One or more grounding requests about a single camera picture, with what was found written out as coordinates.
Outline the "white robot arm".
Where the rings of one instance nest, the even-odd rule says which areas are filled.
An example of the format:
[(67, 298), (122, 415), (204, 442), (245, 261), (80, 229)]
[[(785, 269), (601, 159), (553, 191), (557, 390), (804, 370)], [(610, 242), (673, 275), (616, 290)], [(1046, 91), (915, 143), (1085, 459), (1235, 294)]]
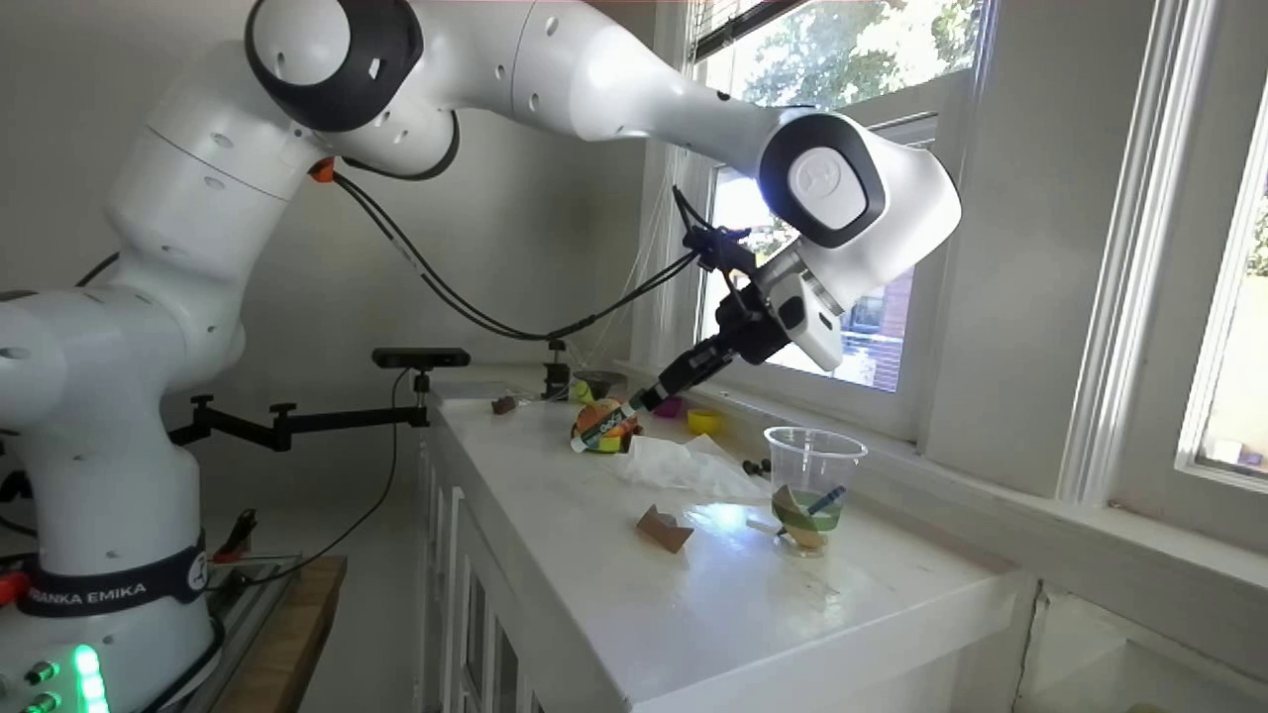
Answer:
[(146, 118), (108, 204), (118, 269), (0, 304), (0, 429), (34, 492), (34, 557), (0, 619), (4, 713), (163, 713), (215, 674), (199, 463), (158, 401), (243, 357), (251, 269), (318, 163), (430, 179), (468, 108), (698, 150), (796, 229), (742, 266), (722, 334), (647, 405), (785, 344), (830, 368), (836, 319), (960, 224), (931, 150), (710, 91), (587, 0), (255, 0)]

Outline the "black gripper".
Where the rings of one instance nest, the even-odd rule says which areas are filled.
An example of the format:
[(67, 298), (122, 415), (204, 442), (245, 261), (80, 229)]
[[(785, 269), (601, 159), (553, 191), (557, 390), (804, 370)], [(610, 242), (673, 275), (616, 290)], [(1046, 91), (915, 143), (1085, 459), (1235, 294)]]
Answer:
[(770, 304), (755, 283), (727, 294), (715, 304), (715, 334), (685, 348), (669, 364), (669, 384), (653, 380), (647, 384), (635, 405), (659, 409), (669, 394), (705, 384), (731, 359), (764, 364), (771, 353), (780, 353), (793, 334), (804, 323), (804, 300), (788, 298), (780, 304)]

